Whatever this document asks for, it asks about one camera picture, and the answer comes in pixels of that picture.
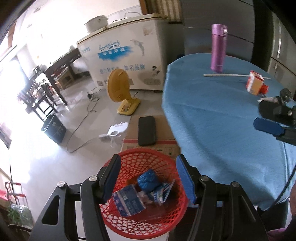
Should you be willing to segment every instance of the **freezer lid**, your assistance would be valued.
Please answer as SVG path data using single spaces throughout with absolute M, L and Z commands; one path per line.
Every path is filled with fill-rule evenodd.
M 166 19 L 168 17 L 166 15 L 164 15 L 164 14 L 152 13 L 152 14 L 137 16 L 137 17 L 134 17 L 134 18 L 123 19 L 121 21 L 109 24 L 106 27 L 103 27 L 101 29 L 98 29 L 95 32 L 92 32 L 91 34 L 89 34 L 89 35 L 85 36 L 84 38 L 80 39 L 79 41 L 77 41 L 76 43 L 80 44 L 84 40 L 89 39 L 90 37 L 93 37 L 93 36 L 95 36 L 97 34 L 100 34 L 100 33 L 104 32 L 104 31 L 108 30 L 108 29 L 115 28 L 115 27 L 123 25 L 123 24 L 138 22 L 138 21 L 141 21 L 141 20 L 147 20 L 147 19 L 152 19 L 152 18 Z

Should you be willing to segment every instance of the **smartphone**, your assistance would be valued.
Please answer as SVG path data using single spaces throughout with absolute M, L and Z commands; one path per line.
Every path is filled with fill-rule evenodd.
M 153 116 L 140 117 L 138 129 L 139 146 L 151 146 L 156 143 L 156 127 Z

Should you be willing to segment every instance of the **basket rim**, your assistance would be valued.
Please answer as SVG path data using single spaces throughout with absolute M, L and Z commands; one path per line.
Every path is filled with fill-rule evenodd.
M 120 152 L 118 153 L 118 155 L 120 157 L 123 157 L 123 156 L 126 156 L 128 154 L 133 154 L 133 153 L 150 153 L 150 154 L 154 154 L 162 159 L 165 159 L 166 161 L 168 161 L 170 164 L 176 166 L 176 162 L 170 158 L 169 156 L 165 155 L 165 154 L 162 154 L 158 151 L 155 151 L 155 150 L 151 150 L 151 149 L 148 149 L 148 148 L 134 148 L 134 149 L 129 149 L 129 150 L 125 150 L 123 152 Z M 109 164 L 109 162 L 111 161 L 108 160 L 105 164 L 104 164 L 104 167 L 107 166 Z M 109 223 L 106 218 L 102 215 L 102 218 L 104 220 L 104 224 L 109 228 L 111 229 L 113 232 L 123 236 L 123 237 L 126 237 L 126 238 L 130 238 L 130 239 L 135 239 L 135 240 L 145 240 L 145 239 L 152 239 L 152 238 L 156 238 L 156 237 L 159 237 L 161 235 L 164 235 L 166 234 L 167 232 L 169 232 L 170 230 L 172 230 L 180 221 L 181 219 L 184 217 L 185 215 L 185 212 L 187 210 L 187 205 L 188 205 L 188 199 L 187 199 L 187 196 L 185 194 L 185 191 L 183 189 L 183 192 L 184 192 L 184 201 L 182 202 L 183 205 L 181 206 L 181 210 L 179 212 L 179 215 L 178 217 L 166 228 L 162 229 L 161 231 L 159 232 L 156 232 L 156 233 L 153 233 L 153 234 L 146 234 L 146 235 L 135 235 L 135 234 L 129 234 L 129 233 L 125 233 L 125 232 L 122 232 L 120 230 L 118 230 L 116 227 L 114 227 L 113 225 L 111 225 L 111 223 Z

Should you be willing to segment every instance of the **white stick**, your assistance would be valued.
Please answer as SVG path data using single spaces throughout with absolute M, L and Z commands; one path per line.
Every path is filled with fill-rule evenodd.
M 237 76 L 237 77 L 249 77 L 247 74 L 204 74 L 204 77 L 209 76 Z

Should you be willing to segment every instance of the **red cap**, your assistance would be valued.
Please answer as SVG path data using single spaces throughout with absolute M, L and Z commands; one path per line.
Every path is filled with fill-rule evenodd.
M 265 95 L 268 92 L 268 85 L 263 84 L 260 89 L 260 93 Z

